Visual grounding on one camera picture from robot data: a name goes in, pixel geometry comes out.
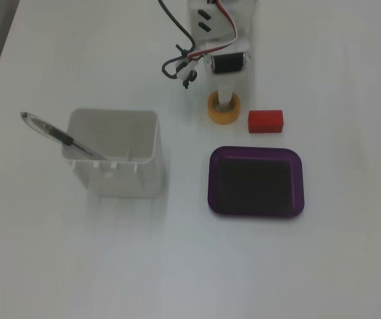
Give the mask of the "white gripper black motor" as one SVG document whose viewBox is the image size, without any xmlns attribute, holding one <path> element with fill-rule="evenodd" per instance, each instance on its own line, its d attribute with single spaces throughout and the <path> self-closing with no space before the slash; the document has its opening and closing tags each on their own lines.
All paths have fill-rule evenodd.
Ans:
<svg viewBox="0 0 381 319">
<path fill-rule="evenodd" d="M 220 107 L 227 107 L 234 93 L 247 97 L 250 93 L 250 75 L 244 71 L 251 61 L 252 44 L 249 39 L 238 39 L 230 46 L 204 58 L 204 65 L 216 78 L 218 101 Z M 231 73 L 237 73 L 235 79 Z"/>
</svg>

